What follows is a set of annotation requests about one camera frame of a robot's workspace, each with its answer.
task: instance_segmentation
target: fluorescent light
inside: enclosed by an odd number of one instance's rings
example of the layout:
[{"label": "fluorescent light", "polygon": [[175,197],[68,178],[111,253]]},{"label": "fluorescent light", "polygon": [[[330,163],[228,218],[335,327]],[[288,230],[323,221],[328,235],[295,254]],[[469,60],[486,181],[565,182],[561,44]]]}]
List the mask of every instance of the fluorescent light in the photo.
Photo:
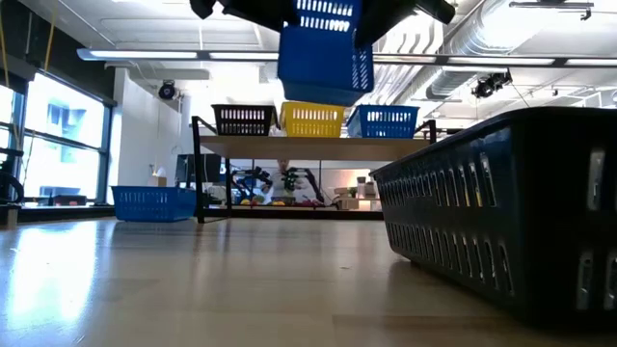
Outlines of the fluorescent light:
[{"label": "fluorescent light", "polygon": [[451,57],[451,64],[476,65],[503,65],[503,66],[549,66],[554,63],[553,58],[525,58],[525,57]]},{"label": "fluorescent light", "polygon": [[568,59],[566,66],[617,67],[617,59]]},{"label": "fluorescent light", "polygon": [[240,60],[240,61],[277,61],[279,53],[259,53],[259,52],[212,52],[212,60]]},{"label": "fluorescent light", "polygon": [[443,71],[448,72],[489,72],[506,73],[507,67],[442,67]]},{"label": "fluorescent light", "polygon": [[197,59],[197,52],[92,50],[90,54],[102,59]]},{"label": "fluorescent light", "polygon": [[417,63],[417,64],[432,64],[435,63],[435,57],[431,56],[414,56],[405,54],[376,54],[373,61],[377,64],[396,64],[396,63]]}]

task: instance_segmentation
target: computer monitor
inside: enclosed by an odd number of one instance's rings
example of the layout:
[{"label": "computer monitor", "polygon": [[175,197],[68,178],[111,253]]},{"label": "computer monitor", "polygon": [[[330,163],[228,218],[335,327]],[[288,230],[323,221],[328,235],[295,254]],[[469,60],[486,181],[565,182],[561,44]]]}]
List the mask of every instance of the computer monitor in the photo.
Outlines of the computer monitor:
[{"label": "computer monitor", "polygon": [[[203,171],[202,182],[221,182],[221,156],[217,154],[202,154],[201,162]],[[179,154],[175,164],[175,179],[179,182],[195,182],[195,156],[194,154]]]}]

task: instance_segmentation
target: white wall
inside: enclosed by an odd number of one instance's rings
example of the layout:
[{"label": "white wall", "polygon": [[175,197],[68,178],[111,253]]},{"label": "white wall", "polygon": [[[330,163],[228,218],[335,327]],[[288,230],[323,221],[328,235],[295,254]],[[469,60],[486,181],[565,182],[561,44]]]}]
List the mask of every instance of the white wall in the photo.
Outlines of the white wall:
[{"label": "white wall", "polygon": [[150,165],[164,167],[168,185],[174,185],[175,161],[181,148],[182,115],[130,79],[125,68],[116,70],[110,185],[145,186]]}]

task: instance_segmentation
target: table top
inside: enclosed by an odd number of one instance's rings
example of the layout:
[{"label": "table top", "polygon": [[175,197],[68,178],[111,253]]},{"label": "table top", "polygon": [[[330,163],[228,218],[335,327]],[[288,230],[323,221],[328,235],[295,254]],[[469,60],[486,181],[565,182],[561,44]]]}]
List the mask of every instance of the table top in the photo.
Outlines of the table top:
[{"label": "table top", "polygon": [[201,145],[230,159],[395,161],[427,140],[201,136]]}]

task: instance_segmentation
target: ceiling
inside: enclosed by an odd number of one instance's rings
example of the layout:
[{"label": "ceiling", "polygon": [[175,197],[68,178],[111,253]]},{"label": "ceiling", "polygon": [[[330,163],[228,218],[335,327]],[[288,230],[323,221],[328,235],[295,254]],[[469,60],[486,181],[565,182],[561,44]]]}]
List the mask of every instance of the ceiling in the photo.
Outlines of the ceiling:
[{"label": "ceiling", "polygon": [[[56,0],[20,0],[51,19]],[[450,0],[457,16],[447,27],[418,16],[401,23],[375,44],[381,52],[434,53],[443,36],[456,32],[458,23],[479,0]],[[595,0],[615,4],[614,0]],[[540,30],[516,48],[513,54],[617,55],[617,6],[594,11],[587,21],[580,12],[552,12],[542,17]],[[507,39],[525,18],[509,18],[492,36]],[[277,50],[279,35],[233,16],[215,14],[198,19],[189,0],[59,0],[58,27],[90,48]],[[420,71],[419,67],[377,67],[375,92],[362,101],[388,104],[401,94]],[[438,116],[438,126],[458,128],[512,108],[544,104],[584,105],[593,87],[605,92],[617,86],[617,71],[531,69],[512,70],[514,85],[489,99],[470,96],[473,80],[460,87],[446,103],[407,102],[423,107],[427,118]],[[283,101],[276,79],[276,64],[156,62],[131,68],[131,77],[153,90],[162,80],[175,79],[186,93],[208,95],[212,102],[275,103]]]}]

